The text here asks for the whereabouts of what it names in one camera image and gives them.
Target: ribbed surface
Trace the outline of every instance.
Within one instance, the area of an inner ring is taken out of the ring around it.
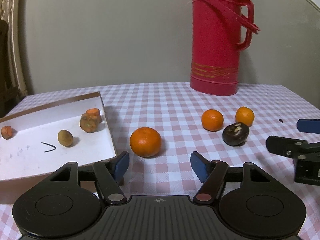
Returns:
[[[209,207],[187,196],[133,196],[107,208],[100,221],[69,240],[246,240],[227,229]],[[28,236],[21,240],[32,240]],[[292,236],[287,240],[298,240]]]

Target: box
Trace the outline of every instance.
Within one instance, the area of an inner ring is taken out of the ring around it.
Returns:
[[[100,109],[102,122],[94,133],[86,133],[80,118],[89,108]],[[67,162],[86,166],[116,157],[104,105],[99,92],[72,97],[22,111],[0,119],[0,128],[17,132],[0,138],[0,204],[15,200]],[[72,147],[58,142],[58,132],[68,130]]]

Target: gray wall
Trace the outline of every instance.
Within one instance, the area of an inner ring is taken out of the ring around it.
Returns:
[[[240,81],[282,84],[320,107],[320,13],[306,0],[252,0],[261,28]],[[191,0],[20,0],[31,93],[189,81]]]

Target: checkered tablecloth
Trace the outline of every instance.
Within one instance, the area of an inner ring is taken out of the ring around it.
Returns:
[[[242,167],[244,162],[253,162],[305,203],[307,218],[299,236],[303,240],[320,239],[320,187],[295,183],[292,160],[270,154],[265,148],[270,135],[320,141],[320,135],[299,133],[296,129],[300,118],[320,119],[320,110],[292,91],[283,86],[243,84],[236,95],[218,97],[199,93],[189,83],[112,85],[28,96],[11,113],[95,91],[101,92],[116,149],[130,152],[130,166],[122,187],[127,196],[188,194],[193,197],[201,186],[189,162],[193,151],[230,166]],[[222,131],[209,132],[202,128],[201,115],[205,110],[220,111],[226,126],[234,123],[240,106],[247,106],[255,113],[245,145],[230,147],[223,143]],[[153,127],[163,138],[162,150],[156,158],[143,159],[130,150],[130,135],[142,126]],[[236,187],[230,184],[227,190]],[[11,210],[12,205],[0,205],[0,240],[20,237]]]

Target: thermos base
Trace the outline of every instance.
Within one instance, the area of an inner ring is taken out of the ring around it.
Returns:
[[[235,83],[215,83],[197,79],[193,76],[190,78],[190,87],[201,93],[214,96],[231,96],[237,93],[238,82]]]

